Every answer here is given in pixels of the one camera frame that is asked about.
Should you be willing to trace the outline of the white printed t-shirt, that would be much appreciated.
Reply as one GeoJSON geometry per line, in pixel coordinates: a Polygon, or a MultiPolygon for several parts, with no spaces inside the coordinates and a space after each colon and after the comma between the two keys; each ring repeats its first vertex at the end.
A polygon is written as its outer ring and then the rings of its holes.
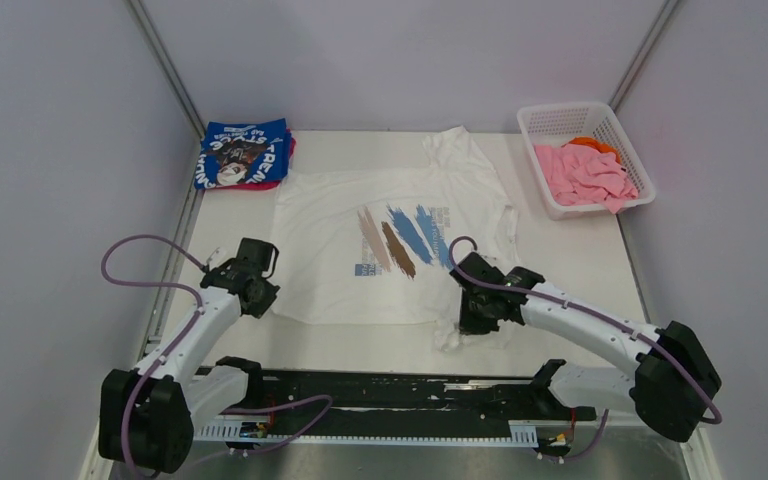
{"type": "Polygon", "coordinates": [[[275,314],[315,326],[432,323],[439,348],[455,344],[452,264],[477,248],[515,265],[518,215],[466,129],[430,135],[423,149],[422,167],[287,177],[270,236],[275,314]]]}

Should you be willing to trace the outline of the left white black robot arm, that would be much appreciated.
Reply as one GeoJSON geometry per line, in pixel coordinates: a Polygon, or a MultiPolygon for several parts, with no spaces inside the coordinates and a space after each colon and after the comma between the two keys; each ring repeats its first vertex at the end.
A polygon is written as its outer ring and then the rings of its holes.
{"type": "Polygon", "coordinates": [[[198,377],[207,354],[242,316],[262,317],[277,298],[271,283],[278,248],[252,238],[218,266],[198,262],[197,287],[170,282],[193,297],[187,316],[128,370],[113,369],[102,382],[97,448],[138,478],[176,472],[197,430],[231,406],[258,411],[266,400],[259,363],[225,357],[198,377]]]}

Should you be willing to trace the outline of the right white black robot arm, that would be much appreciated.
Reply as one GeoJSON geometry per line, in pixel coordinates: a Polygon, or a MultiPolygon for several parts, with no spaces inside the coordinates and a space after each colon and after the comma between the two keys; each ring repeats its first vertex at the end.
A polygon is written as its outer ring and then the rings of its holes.
{"type": "Polygon", "coordinates": [[[450,272],[460,286],[461,318],[471,332],[496,331],[502,321],[547,331],[606,361],[583,367],[547,362],[531,403],[544,417],[593,407],[635,414],[662,437],[687,442],[702,423],[721,422],[714,411],[722,380],[696,333],[672,321],[665,327],[612,316],[542,275],[523,267],[508,274],[469,253],[450,272]]]}

